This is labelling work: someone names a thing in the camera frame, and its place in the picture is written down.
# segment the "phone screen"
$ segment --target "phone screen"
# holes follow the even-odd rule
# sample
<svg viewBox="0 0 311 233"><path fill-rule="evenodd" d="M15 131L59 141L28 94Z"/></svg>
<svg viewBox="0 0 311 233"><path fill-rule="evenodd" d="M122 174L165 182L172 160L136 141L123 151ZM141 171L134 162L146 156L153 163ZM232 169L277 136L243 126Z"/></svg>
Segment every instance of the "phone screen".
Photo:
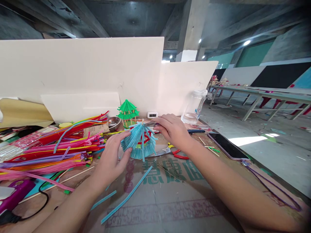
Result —
<svg viewBox="0 0 311 233"><path fill-rule="evenodd" d="M235 159L248 159L248 157L240 151L238 147L232 144L228 139L218 133L212 133L210 136L219 144L221 147Z"/></svg>

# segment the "ceiling light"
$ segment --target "ceiling light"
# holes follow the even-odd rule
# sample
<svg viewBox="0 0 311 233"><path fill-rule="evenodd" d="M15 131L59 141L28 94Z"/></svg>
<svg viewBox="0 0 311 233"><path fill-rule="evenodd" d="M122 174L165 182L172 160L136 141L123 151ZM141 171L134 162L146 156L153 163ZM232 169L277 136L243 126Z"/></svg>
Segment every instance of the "ceiling light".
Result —
<svg viewBox="0 0 311 233"><path fill-rule="evenodd" d="M247 41L244 42L243 46L246 46L246 45L248 45L249 43L250 43L250 40L247 40Z"/></svg>

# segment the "bottle cap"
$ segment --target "bottle cap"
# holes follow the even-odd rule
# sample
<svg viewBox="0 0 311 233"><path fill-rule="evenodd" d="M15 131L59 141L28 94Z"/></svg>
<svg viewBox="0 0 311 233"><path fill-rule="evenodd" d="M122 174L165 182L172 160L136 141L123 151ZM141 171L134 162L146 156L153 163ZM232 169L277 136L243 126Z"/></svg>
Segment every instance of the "bottle cap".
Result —
<svg viewBox="0 0 311 233"><path fill-rule="evenodd" d="M197 95L197 96L206 96L207 95L207 90L206 89L204 89L204 90L194 90L193 94Z"/></svg>

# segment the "blue pipe cleaner pagoda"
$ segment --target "blue pipe cleaner pagoda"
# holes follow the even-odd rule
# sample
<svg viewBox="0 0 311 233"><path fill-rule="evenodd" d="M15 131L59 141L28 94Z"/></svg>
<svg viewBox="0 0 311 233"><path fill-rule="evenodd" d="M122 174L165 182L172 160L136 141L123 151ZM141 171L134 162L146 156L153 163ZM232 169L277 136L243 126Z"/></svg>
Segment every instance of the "blue pipe cleaner pagoda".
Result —
<svg viewBox="0 0 311 233"><path fill-rule="evenodd" d="M123 151L132 147L131 158L143 159L151 154L156 154L155 146L157 138L154 137L154 132L145 126L143 123L138 123L131 127L131 135L121 141Z"/></svg>

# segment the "yellow cardboard sheet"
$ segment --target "yellow cardboard sheet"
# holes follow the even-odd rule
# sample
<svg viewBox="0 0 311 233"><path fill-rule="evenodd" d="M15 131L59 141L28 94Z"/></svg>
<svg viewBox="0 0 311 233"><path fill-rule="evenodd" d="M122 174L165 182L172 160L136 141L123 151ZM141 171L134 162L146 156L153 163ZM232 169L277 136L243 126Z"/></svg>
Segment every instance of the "yellow cardboard sheet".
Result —
<svg viewBox="0 0 311 233"><path fill-rule="evenodd" d="M47 127L53 123L53 118L43 104L4 98L0 100L0 110L3 114L0 128L31 125Z"/></svg>

